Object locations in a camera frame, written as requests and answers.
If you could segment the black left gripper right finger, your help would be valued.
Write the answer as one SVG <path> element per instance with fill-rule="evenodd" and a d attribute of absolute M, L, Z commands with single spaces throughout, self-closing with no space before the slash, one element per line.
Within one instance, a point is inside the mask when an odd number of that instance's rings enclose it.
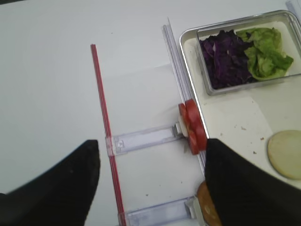
<path fill-rule="evenodd" d="M 301 191 L 216 138 L 206 145 L 205 181 L 223 226 L 299 226 Z"/>

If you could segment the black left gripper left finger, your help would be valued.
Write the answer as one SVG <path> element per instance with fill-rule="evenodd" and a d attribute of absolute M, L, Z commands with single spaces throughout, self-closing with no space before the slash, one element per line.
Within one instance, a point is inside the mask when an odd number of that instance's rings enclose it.
<path fill-rule="evenodd" d="M 0 196 L 2 226 L 83 226 L 100 177 L 97 140 L 87 140 L 51 169 Z"/>

